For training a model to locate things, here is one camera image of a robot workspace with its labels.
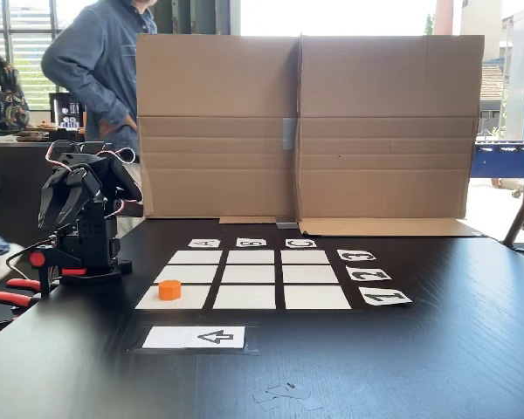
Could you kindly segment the person's hand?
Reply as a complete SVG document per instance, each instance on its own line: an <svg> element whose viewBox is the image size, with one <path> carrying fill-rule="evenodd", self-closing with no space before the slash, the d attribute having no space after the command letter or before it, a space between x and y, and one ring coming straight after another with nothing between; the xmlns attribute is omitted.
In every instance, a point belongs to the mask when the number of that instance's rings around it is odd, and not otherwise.
<svg viewBox="0 0 524 419"><path fill-rule="evenodd" d="M115 133L122 127L130 127L135 133L137 132L137 124L132 118L132 116L128 113L124 121L120 124L116 124L114 122L107 122L106 120L101 120L99 126L99 137L107 138L109 135Z"/></svg>

